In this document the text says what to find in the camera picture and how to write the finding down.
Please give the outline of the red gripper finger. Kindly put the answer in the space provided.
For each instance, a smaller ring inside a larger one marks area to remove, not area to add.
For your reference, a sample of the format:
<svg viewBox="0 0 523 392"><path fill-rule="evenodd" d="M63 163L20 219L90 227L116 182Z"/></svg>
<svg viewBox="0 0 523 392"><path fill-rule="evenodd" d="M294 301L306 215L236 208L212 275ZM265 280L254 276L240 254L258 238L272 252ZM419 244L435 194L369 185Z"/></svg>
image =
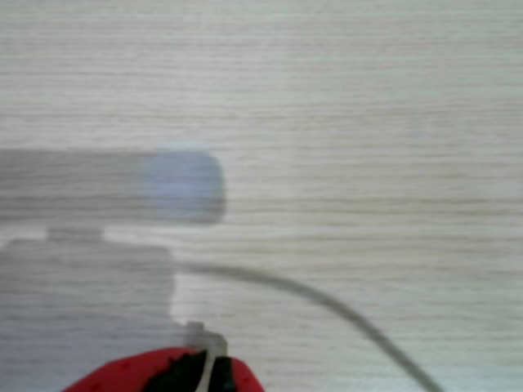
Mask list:
<svg viewBox="0 0 523 392"><path fill-rule="evenodd" d="M168 347L116 359L90 372L67 391L195 391L207 359L205 350Z"/></svg>
<svg viewBox="0 0 523 392"><path fill-rule="evenodd" d="M260 381L240 359L217 357L212 367L212 392L263 392Z"/></svg>

